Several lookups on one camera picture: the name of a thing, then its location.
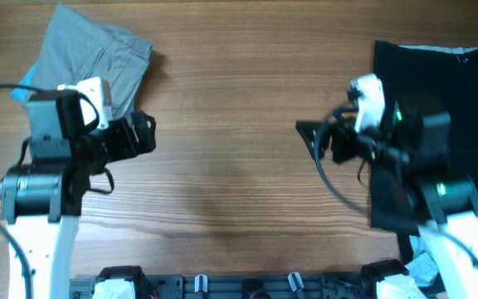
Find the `black shorts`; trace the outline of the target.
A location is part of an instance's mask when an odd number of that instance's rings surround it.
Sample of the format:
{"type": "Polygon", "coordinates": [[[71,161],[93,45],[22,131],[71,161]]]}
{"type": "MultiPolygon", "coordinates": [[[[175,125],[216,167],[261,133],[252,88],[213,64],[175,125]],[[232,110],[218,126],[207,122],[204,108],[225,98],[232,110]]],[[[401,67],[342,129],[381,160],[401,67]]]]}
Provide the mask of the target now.
{"type": "Polygon", "coordinates": [[[390,128],[401,96],[426,93],[441,101],[451,117],[451,165],[469,174],[478,191],[478,47],[399,46],[377,41],[373,73],[382,81],[390,128]]]}

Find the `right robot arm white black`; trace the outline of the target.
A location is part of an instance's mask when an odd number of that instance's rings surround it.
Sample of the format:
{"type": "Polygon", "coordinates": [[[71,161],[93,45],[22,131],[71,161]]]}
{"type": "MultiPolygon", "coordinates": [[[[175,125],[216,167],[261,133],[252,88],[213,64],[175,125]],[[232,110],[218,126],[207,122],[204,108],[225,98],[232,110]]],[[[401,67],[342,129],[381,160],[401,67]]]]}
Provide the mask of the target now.
{"type": "Polygon", "coordinates": [[[404,97],[388,128],[358,126],[366,110],[341,106],[322,121],[295,124],[326,187],[358,213],[329,181],[322,160],[359,157],[370,166],[370,224],[417,235],[427,245],[450,297],[478,297],[478,192],[475,182],[451,167],[451,118],[440,101],[404,97]]]}

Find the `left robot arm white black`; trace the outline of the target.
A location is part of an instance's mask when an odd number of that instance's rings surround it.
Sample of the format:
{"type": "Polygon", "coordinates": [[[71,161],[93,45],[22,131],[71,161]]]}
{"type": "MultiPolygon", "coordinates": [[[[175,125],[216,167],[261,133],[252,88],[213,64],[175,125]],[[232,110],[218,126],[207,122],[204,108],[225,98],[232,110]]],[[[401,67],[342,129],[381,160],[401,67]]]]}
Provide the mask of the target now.
{"type": "Polygon", "coordinates": [[[26,104],[31,135],[22,152],[32,160],[18,161],[0,181],[1,218],[11,237],[11,298],[68,297],[82,199],[96,191],[90,178],[112,179],[107,164],[156,147],[152,116],[134,112],[100,129],[98,117],[84,120],[87,100],[79,91],[43,91],[26,104]]]}

